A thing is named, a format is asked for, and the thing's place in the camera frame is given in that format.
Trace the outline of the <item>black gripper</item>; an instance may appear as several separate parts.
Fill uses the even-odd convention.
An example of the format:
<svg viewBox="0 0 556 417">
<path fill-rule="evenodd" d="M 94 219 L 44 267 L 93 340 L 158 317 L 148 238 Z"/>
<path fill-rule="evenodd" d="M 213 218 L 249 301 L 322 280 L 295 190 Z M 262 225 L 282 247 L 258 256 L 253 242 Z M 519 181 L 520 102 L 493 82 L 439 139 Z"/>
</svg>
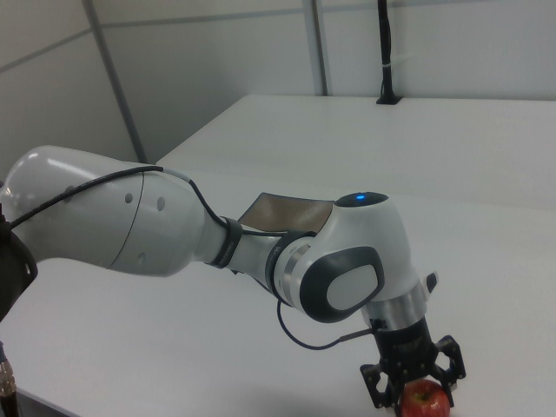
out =
<svg viewBox="0 0 556 417">
<path fill-rule="evenodd" d="M 375 408 L 399 409 L 402 383 L 429 376 L 431 371 L 447 395 L 450 408 L 454 407 L 453 390 L 467 372 L 460 345 L 451 335 L 434 345 L 425 317 L 401 329 L 389 329 L 378 319 L 372 319 L 369 327 L 380 360 L 378 364 L 361 365 L 360 372 Z M 448 358 L 448 368 L 436 364 L 438 353 Z M 387 384 L 379 389 L 383 375 Z"/>
</svg>

